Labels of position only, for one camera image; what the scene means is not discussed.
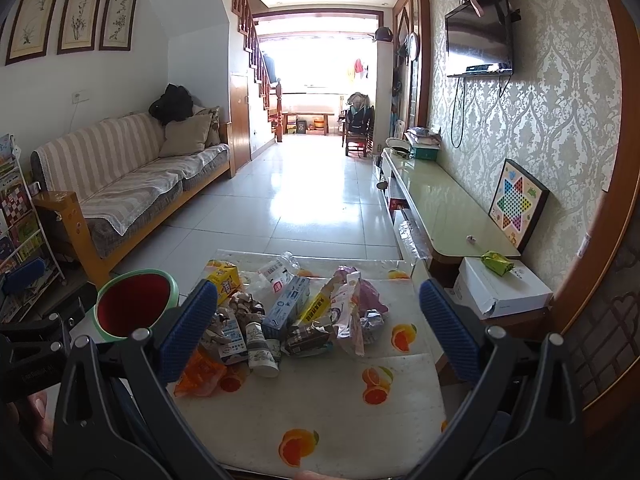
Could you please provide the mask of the white blue milk carton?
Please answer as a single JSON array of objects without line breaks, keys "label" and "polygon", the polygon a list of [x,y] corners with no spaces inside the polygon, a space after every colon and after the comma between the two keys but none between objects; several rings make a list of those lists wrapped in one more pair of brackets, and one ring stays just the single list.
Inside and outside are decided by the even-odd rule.
[{"label": "white blue milk carton", "polygon": [[224,343],[218,344],[218,354],[224,365],[238,364],[248,360],[248,350],[238,320],[233,316],[221,326]]}]

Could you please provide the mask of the brown paper wrapper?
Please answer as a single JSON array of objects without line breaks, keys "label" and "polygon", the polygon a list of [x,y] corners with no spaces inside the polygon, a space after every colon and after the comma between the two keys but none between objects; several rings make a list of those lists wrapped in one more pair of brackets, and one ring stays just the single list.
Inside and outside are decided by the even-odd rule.
[{"label": "brown paper wrapper", "polygon": [[264,306],[248,292],[235,292],[228,300],[228,307],[234,313],[243,334],[246,333],[248,324],[260,324],[266,314]]}]

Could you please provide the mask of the yellow drink carton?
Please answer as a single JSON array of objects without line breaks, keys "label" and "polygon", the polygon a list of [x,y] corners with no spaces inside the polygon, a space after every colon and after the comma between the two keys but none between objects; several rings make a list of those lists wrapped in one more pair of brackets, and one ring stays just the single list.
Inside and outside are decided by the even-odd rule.
[{"label": "yellow drink carton", "polygon": [[242,288],[238,268],[227,261],[209,260],[205,267],[205,278],[216,286],[218,306]]}]

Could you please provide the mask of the pink plastic bag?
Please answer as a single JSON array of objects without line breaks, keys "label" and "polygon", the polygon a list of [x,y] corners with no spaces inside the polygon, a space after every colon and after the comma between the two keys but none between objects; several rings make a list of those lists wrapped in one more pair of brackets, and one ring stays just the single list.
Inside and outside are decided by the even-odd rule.
[{"label": "pink plastic bag", "polygon": [[[354,272],[358,272],[358,269],[354,266],[338,266],[337,270],[334,272],[334,276],[336,278],[340,278],[343,282],[346,282],[347,275]],[[369,310],[377,310],[378,313],[381,313],[382,315],[386,315],[388,312],[388,307],[386,307],[385,304],[382,304],[380,294],[376,288],[364,278],[360,278],[358,306],[361,316]]]}]

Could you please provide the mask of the blue toothpaste box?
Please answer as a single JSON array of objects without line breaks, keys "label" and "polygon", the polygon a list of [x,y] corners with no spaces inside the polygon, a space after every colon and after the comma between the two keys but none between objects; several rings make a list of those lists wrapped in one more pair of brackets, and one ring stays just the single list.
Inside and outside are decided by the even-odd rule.
[{"label": "blue toothpaste box", "polygon": [[262,333],[267,339],[282,340],[288,328],[303,312],[309,300],[310,278],[294,276],[262,319]]}]

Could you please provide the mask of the clear plastic bottle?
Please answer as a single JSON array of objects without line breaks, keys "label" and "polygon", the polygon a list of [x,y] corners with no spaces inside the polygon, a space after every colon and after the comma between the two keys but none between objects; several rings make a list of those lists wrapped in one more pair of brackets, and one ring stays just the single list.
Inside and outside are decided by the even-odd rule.
[{"label": "clear plastic bottle", "polygon": [[271,256],[248,278],[246,291],[263,306],[268,307],[296,277],[299,269],[299,263],[292,252],[281,252],[280,255]]}]

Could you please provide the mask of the yellow medicine box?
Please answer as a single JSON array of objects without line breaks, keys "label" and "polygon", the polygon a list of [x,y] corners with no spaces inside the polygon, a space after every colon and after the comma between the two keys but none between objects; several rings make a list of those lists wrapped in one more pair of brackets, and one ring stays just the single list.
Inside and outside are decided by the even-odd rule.
[{"label": "yellow medicine box", "polygon": [[332,295],[338,286],[336,278],[331,278],[322,286],[318,294],[314,296],[310,304],[303,310],[297,320],[298,326],[309,326],[314,323],[326,323],[330,320],[330,309],[332,304]]}]

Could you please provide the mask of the orange plastic bag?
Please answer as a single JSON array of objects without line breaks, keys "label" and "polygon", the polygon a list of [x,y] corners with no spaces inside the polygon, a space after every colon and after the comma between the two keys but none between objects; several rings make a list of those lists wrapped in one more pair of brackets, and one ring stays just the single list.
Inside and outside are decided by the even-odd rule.
[{"label": "orange plastic bag", "polygon": [[202,347],[196,348],[174,387],[174,396],[211,396],[227,367],[214,360]]}]

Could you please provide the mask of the silver foil wrapper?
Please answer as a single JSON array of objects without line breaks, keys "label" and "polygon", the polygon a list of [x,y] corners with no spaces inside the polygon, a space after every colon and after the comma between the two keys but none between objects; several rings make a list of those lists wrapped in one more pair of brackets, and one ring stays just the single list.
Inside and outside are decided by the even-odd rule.
[{"label": "silver foil wrapper", "polygon": [[385,318],[378,310],[370,309],[360,316],[360,326],[364,344],[374,344],[382,336]]}]

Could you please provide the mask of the blue snack pouch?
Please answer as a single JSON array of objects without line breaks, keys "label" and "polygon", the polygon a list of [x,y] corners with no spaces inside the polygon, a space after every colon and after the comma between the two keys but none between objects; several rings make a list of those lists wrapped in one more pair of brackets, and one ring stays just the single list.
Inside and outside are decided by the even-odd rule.
[{"label": "blue snack pouch", "polygon": [[331,323],[337,342],[355,356],[364,356],[360,323],[360,284],[358,271],[349,273],[346,282],[331,296]]}]

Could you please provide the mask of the green red trash bin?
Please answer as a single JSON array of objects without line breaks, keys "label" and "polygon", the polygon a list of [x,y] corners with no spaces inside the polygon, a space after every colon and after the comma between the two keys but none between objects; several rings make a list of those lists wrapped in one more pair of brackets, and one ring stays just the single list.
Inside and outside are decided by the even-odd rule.
[{"label": "green red trash bin", "polygon": [[178,285],[165,271],[131,271],[99,290],[93,323],[104,340],[125,339],[138,328],[153,327],[166,310],[178,306],[178,300]]}]

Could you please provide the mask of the white cardboard box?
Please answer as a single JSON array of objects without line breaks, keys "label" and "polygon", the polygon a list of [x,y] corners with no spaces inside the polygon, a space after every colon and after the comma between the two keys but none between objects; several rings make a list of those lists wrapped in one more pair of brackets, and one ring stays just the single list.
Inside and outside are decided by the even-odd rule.
[{"label": "white cardboard box", "polygon": [[519,261],[503,276],[479,258],[464,258],[454,282],[454,299],[480,318],[501,318],[548,307],[552,290]]}]

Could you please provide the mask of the green snack packet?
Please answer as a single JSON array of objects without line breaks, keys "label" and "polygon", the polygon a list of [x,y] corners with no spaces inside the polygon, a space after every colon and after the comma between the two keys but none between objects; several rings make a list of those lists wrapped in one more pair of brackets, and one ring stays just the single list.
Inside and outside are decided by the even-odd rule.
[{"label": "green snack packet", "polygon": [[514,262],[498,252],[485,252],[480,261],[498,276],[505,276],[514,269]]}]

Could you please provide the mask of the book rack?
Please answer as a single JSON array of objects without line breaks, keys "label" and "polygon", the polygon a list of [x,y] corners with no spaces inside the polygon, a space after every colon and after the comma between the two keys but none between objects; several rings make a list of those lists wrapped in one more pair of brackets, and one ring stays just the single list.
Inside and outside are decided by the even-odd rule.
[{"label": "book rack", "polygon": [[12,134],[1,137],[1,321],[24,320],[63,271],[36,211]]}]

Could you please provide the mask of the framed picture right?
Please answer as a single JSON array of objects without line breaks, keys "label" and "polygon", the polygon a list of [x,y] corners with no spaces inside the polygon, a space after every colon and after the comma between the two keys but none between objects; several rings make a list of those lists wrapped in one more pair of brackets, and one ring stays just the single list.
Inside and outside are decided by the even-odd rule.
[{"label": "framed picture right", "polygon": [[105,0],[99,49],[130,51],[137,0]]}]

